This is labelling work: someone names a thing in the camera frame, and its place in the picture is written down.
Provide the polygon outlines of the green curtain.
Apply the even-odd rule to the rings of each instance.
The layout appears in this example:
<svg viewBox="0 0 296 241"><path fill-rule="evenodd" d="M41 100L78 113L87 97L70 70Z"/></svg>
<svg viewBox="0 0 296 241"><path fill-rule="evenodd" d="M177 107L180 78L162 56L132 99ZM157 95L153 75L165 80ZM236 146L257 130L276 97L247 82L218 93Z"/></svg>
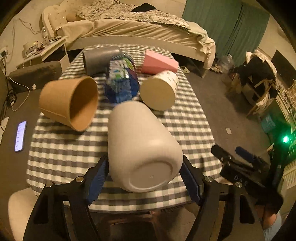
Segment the green curtain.
<svg viewBox="0 0 296 241"><path fill-rule="evenodd" d="M244 1L186 1L182 18L207 31L218 58L230 54L238 66L259 46L269 13Z"/></svg>

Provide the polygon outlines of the brown paper cup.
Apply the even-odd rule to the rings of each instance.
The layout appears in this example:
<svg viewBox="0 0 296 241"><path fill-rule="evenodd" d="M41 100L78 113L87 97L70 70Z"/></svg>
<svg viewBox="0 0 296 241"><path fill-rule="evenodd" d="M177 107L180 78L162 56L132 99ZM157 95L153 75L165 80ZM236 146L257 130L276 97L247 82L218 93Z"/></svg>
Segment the brown paper cup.
<svg viewBox="0 0 296 241"><path fill-rule="evenodd" d="M86 130L98 107L98 87L90 76L48 82L39 98L41 112L75 131Z"/></svg>

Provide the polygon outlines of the patterned grey duvet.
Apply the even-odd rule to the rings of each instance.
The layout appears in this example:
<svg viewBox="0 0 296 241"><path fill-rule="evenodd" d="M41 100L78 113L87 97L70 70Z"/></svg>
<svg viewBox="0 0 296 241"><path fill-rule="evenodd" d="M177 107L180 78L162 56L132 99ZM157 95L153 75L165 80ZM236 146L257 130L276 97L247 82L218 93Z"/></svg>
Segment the patterned grey duvet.
<svg viewBox="0 0 296 241"><path fill-rule="evenodd" d="M134 5L124 4L120 1L94 1L90 5L82 5L76 15L82 19L118 19L138 22L156 23L173 26L186 31L190 30L189 24L178 16L152 9L146 12L133 12Z"/></svg>

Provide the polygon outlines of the bed with beige sheet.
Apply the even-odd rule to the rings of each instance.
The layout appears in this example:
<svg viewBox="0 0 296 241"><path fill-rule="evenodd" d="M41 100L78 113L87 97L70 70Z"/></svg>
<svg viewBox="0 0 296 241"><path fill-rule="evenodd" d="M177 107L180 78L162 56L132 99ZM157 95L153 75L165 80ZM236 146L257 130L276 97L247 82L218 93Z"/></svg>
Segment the bed with beige sheet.
<svg viewBox="0 0 296 241"><path fill-rule="evenodd" d="M203 62L206 72L215 59L216 44L207 31L194 22L187 22L190 30L173 26L131 20L82 19L76 15L79 6L94 1L63 1L48 6L41 15L50 37L66 37L69 50L96 44L136 44L156 46L171 53Z"/></svg>

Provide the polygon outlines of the black television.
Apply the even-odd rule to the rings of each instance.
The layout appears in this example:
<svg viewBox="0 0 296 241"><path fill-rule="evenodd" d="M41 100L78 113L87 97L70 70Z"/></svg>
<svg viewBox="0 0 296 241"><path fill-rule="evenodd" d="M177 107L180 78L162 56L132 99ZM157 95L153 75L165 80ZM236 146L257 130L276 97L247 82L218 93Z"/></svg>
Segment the black television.
<svg viewBox="0 0 296 241"><path fill-rule="evenodd" d="M271 62L275 66L279 79L286 89L290 88L295 82L296 71L290 62L276 50Z"/></svg>

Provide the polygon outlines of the pink plastic cup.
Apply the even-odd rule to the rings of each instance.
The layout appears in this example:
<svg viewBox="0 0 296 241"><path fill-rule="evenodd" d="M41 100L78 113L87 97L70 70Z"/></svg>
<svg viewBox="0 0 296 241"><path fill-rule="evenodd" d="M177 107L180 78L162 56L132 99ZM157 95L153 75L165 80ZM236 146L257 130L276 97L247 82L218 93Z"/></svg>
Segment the pink plastic cup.
<svg viewBox="0 0 296 241"><path fill-rule="evenodd" d="M175 59L147 50L142 65L142 73L155 75L166 70L176 73L178 67L179 63Z"/></svg>

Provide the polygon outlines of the chair with clothes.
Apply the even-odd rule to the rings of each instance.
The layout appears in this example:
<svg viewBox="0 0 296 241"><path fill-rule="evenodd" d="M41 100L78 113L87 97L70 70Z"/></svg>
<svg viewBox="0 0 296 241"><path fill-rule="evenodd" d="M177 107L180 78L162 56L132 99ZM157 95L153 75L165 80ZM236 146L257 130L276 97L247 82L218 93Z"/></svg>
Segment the chair with clothes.
<svg viewBox="0 0 296 241"><path fill-rule="evenodd" d="M253 91L256 99L247 116L264 111L278 96L278 72L270 59L260 52L246 52L246 61L232 69L234 78L229 91L241 93L246 85Z"/></svg>

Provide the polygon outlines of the white ceramic cup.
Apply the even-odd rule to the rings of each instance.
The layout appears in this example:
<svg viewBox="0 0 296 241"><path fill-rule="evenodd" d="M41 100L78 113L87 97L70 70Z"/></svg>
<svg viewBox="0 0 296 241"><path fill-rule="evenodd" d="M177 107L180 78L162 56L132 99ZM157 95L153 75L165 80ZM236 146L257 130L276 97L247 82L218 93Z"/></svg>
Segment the white ceramic cup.
<svg viewBox="0 0 296 241"><path fill-rule="evenodd" d="M114 107L108 119L108 158L116 185L128 192L144 193L175 178L183 151L145 104L125 101Z"/></svg>

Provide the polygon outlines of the lit smartphone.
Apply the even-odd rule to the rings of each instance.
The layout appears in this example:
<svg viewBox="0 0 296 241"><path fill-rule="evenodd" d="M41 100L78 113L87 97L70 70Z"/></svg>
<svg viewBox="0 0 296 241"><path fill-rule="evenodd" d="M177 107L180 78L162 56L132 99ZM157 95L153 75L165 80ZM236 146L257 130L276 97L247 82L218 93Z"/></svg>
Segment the lit smartphone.
<svg viewBox="0 0 296 241"><path fill-rule="evenodd" d="M23 150L26 127L27 127L26 120L18 124L17 132L16 132L15 148L14 148L14 151L16 153Z"/></svg>

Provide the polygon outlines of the white patterned paper cup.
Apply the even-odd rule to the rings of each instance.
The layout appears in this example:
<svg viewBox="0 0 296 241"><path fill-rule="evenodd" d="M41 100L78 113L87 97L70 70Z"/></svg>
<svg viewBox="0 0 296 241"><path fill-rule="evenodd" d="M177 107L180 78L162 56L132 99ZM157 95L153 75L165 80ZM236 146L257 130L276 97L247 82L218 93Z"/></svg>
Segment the white patterned paper cup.
<svg viewBox="0 0 296 241"><path fill-rule="evenodd" d="M165 111L175 104L179 79L166 70L147 78L140 85L140 98L151 109Z"/></svg>

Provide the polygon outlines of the grey plastic cup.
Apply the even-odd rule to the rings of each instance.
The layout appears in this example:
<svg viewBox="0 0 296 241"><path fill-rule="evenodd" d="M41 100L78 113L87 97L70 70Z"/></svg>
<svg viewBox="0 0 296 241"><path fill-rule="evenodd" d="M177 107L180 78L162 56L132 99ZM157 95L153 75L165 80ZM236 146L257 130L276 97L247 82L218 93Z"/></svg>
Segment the grey plastic cup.
<svg viewBox="0 0 296 241"><path fill-rule="evenodd" d="M116 46L83 51L82 56L86 75L93 77L105 72L113 56L120 55L121 53L121 49Z"/></svg>

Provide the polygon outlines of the pale green slipper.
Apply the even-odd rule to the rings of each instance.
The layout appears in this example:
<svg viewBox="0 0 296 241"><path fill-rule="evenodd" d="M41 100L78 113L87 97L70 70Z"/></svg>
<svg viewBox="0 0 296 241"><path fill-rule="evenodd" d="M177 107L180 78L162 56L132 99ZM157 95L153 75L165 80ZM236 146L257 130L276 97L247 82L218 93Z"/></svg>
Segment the pale green slipper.
<svg viewBox="0 0 296 241"><path fill-rule="evenodd" d="M180 69L183 73L190 73L190 70L186 66L181 66Z"/></svg>

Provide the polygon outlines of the black garment on bed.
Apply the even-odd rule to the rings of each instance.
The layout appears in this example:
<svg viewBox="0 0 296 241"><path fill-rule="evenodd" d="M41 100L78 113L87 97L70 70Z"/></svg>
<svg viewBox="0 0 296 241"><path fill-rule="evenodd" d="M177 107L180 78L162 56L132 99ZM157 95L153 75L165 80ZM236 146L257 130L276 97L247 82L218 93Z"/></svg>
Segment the black garment on bed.
<svg viewBox="0 0 296 241"><path fill-rule="evenodd" d="M143 3L140 6L135 7L132 12L134 13L144 13L146 11L151 11L151 10L155 10L156 7L152 6L151 4L148 3Z"/></svg>

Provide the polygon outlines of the white bedside table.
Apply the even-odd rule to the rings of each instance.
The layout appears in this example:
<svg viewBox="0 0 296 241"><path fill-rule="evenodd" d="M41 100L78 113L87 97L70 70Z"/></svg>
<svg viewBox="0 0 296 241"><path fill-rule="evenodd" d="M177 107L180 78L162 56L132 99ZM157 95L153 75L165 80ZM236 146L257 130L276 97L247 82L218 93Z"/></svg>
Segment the white bedside table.
<svg viewBox="0 0 296 241"><path fill-rule="evenodd" d="M45 62L59 61L62 72L70 65L69 56L66 48L66 37L60 37L53 43L47 45L44 49L32 56L25 58L24 61L16 68L21 69L32 65L37 65Z"/></svg>

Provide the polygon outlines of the dark grey sofa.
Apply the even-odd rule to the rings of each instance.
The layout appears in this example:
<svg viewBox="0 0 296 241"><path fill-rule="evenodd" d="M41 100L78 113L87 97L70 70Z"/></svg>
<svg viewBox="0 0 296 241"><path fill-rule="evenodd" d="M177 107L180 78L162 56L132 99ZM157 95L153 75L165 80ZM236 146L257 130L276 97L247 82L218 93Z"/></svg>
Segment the dark grey sofa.
<svg viewBox="0 0 296 241"><path fill-rule="evenodd" d="M44 85L57 80L62 74L59 61L41 63L1 75L1 109L6 105L6 84L9 83L16 95L16 103L6 111L9 118L1 127L1 240L13 240L9 224L8 201L10 196L28 187L26 182L27 160L30 143L37 119L40 115L39 96ZM24 149L14 151L18 124L27 121Z"/></svg>

